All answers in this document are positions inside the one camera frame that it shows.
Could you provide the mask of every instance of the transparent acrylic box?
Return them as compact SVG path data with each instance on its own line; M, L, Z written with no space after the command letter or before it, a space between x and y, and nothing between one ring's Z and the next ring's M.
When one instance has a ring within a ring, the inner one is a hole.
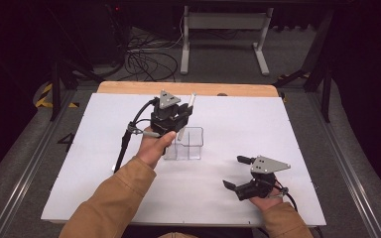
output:
M164 154L165 160L200 160L203 146L203 129L185 127L182 139L178 136Z

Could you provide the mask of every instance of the table leg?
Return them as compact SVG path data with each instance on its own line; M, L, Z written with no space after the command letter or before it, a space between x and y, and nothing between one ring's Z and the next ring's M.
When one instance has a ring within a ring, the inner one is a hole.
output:
M324 79L323 79L323 90L322 90L320 112L323 116L324 121L329 123L330 121L329 121L328 111L329 111L331 78L330 78L330 70L329 70L328 64L326 64L325 70L326 72L324 73Z
M68 90L75 90L78 86L76 78L73 76L73 71L76 70L88 78L101 83L104 78L96 75L93 72L79 66L78 64L68 59L56 60L52 66L52 90L53 90L53 111L51 121L55 120L61 111L61 84L62 81L64 87Z
M267 36L273 10L274 10L273 8L268 9L266 14L266 20L264 21L264 24L262 27L261 37L259 38L258 43L253 44L253 49L255 50L256 59L258 60L262 75L265 75L265 76L269 75L269 69L265 61L264 54L262 53L262 47L264 46L264 43L265 43L265 38Z
M182 49L181 74L188 74L190 63L190 27L189 27L189 7L185 6L184 11L184 47Z
M311 48L308 51L308 55L303 62L302 68L289 76L282 76L283 79L278 80L273 83L275 87L281 87L287 83L297 79L301 75L304 75L307 72L314 70L318 62L318 57L321 53L321 49L326 38L327 30L329 29L330 22L332 20L333 9L329 9L323 20L320 23L319 28L317 29L317 34L315 35L314 41L312 42Z

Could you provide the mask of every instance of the white table surface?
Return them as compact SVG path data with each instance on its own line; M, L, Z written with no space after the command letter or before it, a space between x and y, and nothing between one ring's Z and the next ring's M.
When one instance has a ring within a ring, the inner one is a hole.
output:
M66 222L98 185L112 176L129 121L158 95L94 93L44 208L42 219ZM189 96L180 96L188 102ZM141 118L150 118L150 106ZM142 129L149 125L142 122ZM290 189L308 225L325 225L317 194L282 99L279 97L197 96L188 126L203 128L201 160L160 159L158 174L132 223L159 225L257 226L259 211L239 201L222 180L236 185L252 179L237 156L262 155L290 164L277 172ZM135 155L141 136L133 135L123 164Z

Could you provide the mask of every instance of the wire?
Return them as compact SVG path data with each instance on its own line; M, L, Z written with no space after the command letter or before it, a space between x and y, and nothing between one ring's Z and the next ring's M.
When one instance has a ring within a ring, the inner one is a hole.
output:
M178 61L172 56L165 53L147 53L142 50L133 52L127 52L127 59L125 62L125 70L129 73L128 76L118 78L117 80L122 80L130 76L135 76L139 80L138 75L145 74L146 77L144 81L160 81L172 77L173 81L176 82L175 72L179 68ZM171 60L174 64L174 68L171 69L165 64L159 63L153 56L165 57ZM152 74L159 68L164 68L168 71L167 75L154 77Z
M179 44L179 41L182 39L182 37L179 37L179 39L177 41L175 41L173 44L171 44L170 46L165 46L166 44L170 44L172 41L164 41L165 43L161 46L158 46L158 47L155 47L155 48L141 48L139 50L142 50L142 51L151 51L151 50L168 50L168 49L171 49L173 48L175 45L180 45ZM149 43L147 45L154 45L154 44L158 44L158 43L162 43L162 42L154 42L154 43Z
M147 109L147 107L149 105L156 103L157 100L158 100L157 98L154 98L154 99L148 101L147 103L145 103L145 105L139 110L139 112L137 113L137 115L135 116L135 118L132 122L136 125L138 123L137 121L138 121L139 117L145 111L145 109Z
M320 236L321 238L323 238L323 234L321 233L320 227L316 226L316 227L314 228L314 230L317 231L317 233L319 234L319 236Z
M113 75L117 71L119 71L122 68L122 66L123 66L123 64L119 63L113 69L106 71L106 72L102 72L102 73L95 73L95 75L100 76L100 77L108 77L110 75ZM76 76L76 78L78 78L79 80L82 80L82 81L92 80L89 77L84 76L82 73L77 72L77 71L74 72L73 74Z
M283 190L283 185L282 185L278 180L276 180L276 179L275 179L275 182L276 182L277 184L279 184L280 186L275 186L275 185L274 185L274 187L275 187L276 189L278 189L279 191L282 191L282 190ZM293 197L292 197L288 192L287 192L286 196L290 199L290 201L291 201L291 203L293 204L295 210L296 210L297 212L299 212L299 211L297 210L297 205L296 205L296 202L295 202L295 200L293 199Z
M150 119L141 119L141 120L137 121L136 124L143 122L143 121L151 121L151 120Z

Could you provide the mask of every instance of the tan jacket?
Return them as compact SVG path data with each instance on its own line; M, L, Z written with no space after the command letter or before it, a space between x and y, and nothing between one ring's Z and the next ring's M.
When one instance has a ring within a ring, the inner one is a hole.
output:
M156 173L150 167L133 158L78 207L60 237L121 237L155 177ZM313 237L299 213L288 202L271 207L263 212L263 217L270 237ZM175 233L162 237L194 236Z

